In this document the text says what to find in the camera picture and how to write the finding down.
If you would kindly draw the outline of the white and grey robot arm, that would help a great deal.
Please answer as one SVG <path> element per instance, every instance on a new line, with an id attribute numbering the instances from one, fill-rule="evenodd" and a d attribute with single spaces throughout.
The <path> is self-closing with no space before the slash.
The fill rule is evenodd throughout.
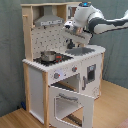
<path id="1" fill-rule="evenodd" d="M 73 20 L 64 24 L 62 35 L 75 42 L 88 44 L 93 34 L 124 28 L 128 28 L 128 10 L 120 19 L 107 20 L 90 2 L 81 2 L 76 8 Z"/>

